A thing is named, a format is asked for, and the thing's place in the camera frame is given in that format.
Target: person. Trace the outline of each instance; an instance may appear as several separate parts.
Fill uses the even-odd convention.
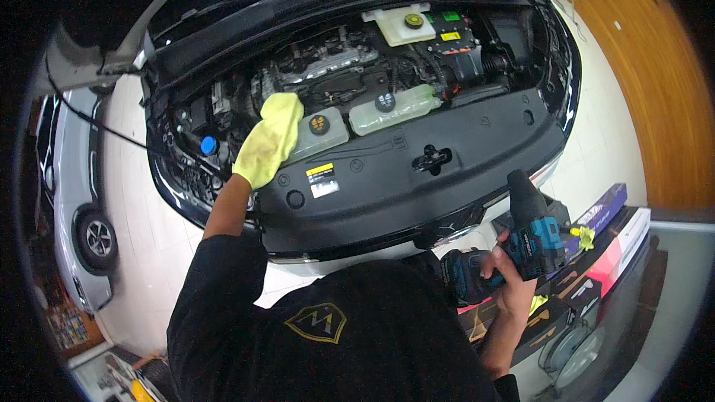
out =
[[[244,230],[252,190],[295,146],[303,108],[273,94],[217,197],[167,329],[183,401],[517,401],[514,350],[536,280],[523,282],[498,246],[505,278],[479,356],[436,275],[401,261],[353,265],[254,306],[268,254]],[[505,240],[502,233],[499,240]]]

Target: coolant reservoir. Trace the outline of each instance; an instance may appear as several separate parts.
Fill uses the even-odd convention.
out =
[[[422,40],[433,40],[435,29],[423,11],[429,11],[430,4],[416,3],[409,7],[393,10],[373,10],[362,14],[363,22],[377,22],[380,32],[390,47],[410,44]]]
[[[340,111],[327,108],[298,122],[298,141],[285,164],[297,162],[349,139]]]
[[[350,125],[356,134],[367,135],[421,117],[442,104],[434,93],[431,85],[422,84],[394,95],[380,95],[375,101],[350,109]]]

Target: tire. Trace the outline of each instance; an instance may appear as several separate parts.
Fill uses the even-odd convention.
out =
[[[112,92],[114,92],[114,86],[117,85],[117,83],[108,83],[108,84],[101,84],[101,85],[94,85],[89,88],[89,90],[94,93],[95,95],[98,96],[107,96],[111,95]]]
[[[104,275],[117,264],[117,234],[107,217],[91,211],[82,217],[77,230],[82,257],[96,272]]]

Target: blue drill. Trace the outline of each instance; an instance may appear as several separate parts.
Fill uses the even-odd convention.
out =
[[[506,180],[514,227],[504,251],[524,281],[558,271],[566,264],[566,252],[546,201],[524,171],[514,170]],[[459,306],[481,303],[504,284],[504,277],[496,270],[488,280],[481,278],[480,258],[485,254],[491,252],[473,248],[468,252],[451,250],[442,257],[442,280],[454,292]]]

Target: blue cap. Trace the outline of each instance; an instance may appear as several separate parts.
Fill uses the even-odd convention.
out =
[[[204,139],[201,141],[201,152],[204,153],[205,156],[210,156],[216,151],[216,139],[213,137],[204,137]]]

